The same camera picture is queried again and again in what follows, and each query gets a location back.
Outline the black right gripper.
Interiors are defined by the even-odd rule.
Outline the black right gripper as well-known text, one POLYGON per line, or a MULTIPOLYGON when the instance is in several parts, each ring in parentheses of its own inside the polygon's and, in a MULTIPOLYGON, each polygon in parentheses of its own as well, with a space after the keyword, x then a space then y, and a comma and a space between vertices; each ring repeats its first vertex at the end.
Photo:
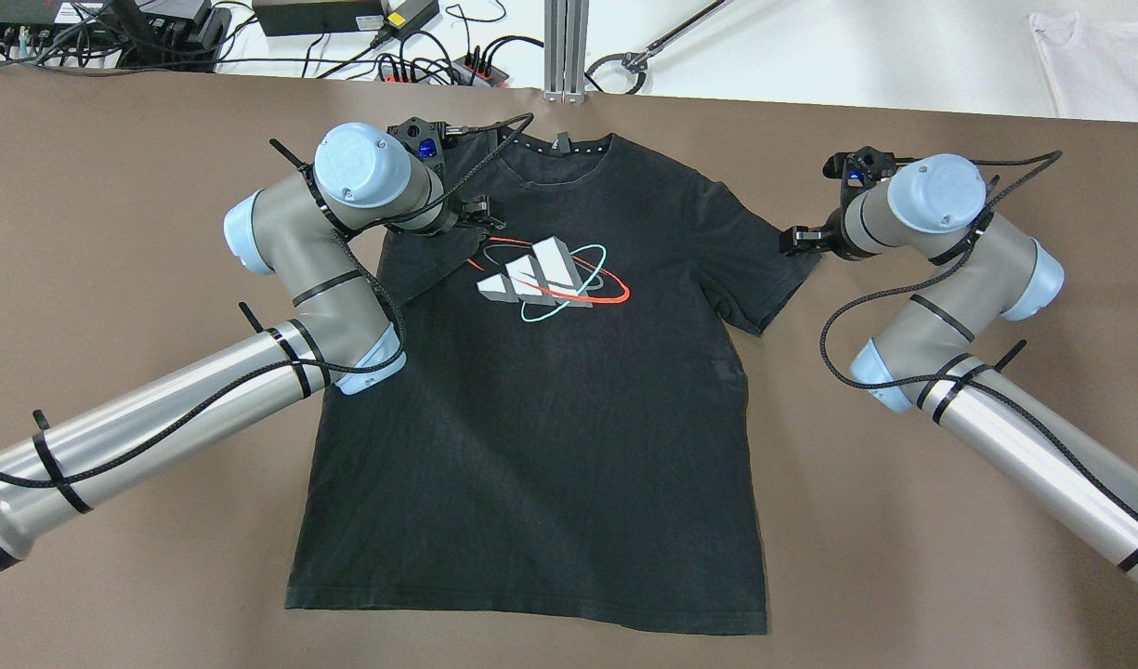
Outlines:
POLYGON ((833 253, 839 257, 848 257, 844 225, 827 223, 819 228, 789 228, 780 233, 780 251, 785 256, 833 253))

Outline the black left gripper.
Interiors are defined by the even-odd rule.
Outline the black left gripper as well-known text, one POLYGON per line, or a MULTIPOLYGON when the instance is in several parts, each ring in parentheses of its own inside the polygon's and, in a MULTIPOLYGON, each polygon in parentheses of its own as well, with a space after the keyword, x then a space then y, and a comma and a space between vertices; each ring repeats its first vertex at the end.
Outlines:
POLYGON ((483 229, 501 231, 506 226, 504 205, 490 195, 476 195, 465 200, 457 195, 447 195, 444 203, 444 233, 457 229, 483 229))

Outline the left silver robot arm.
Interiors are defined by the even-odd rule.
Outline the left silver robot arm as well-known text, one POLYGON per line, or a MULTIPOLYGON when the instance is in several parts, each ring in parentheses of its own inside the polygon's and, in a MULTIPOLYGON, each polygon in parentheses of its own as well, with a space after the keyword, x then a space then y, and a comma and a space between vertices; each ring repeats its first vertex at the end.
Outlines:
POLYGON ((292 174, 237 203, 223 231, 245 269, 279 279, 295 317, 66 422, 34 412, 36 432, 0 453, 0 572, 42 534, 207 446, 329 386, 358 393, 401 369, 406 327, 349 242, 377 226, 497 226, 489 200, 462 200, 463 180, 445 174, 450 140, 468 132, 417 118, 344 123, 312 162, 277 144, 292 174))

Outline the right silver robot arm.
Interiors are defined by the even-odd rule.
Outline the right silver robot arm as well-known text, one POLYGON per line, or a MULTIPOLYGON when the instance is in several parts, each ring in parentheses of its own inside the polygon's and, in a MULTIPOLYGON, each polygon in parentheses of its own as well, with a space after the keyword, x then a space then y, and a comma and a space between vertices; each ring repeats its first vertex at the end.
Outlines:
POLYGON ((847 370, 841 385, 896 413, 917 408, 1026 492, 1044 511, 1138 584, 1138 471, 1003 375, 1009 360, 978 360, 971 345, 993 321, 1025 321, 1053 302, 1065 272, 1044 245, 1001 213, 1009 188, 960 155, 899 158, 865 147, 835 152, 839 206, 818 228, 780 234, 786 256, 833 253, 863 261, 912 247, 925 281, 888 289, 904 304, 847 370))

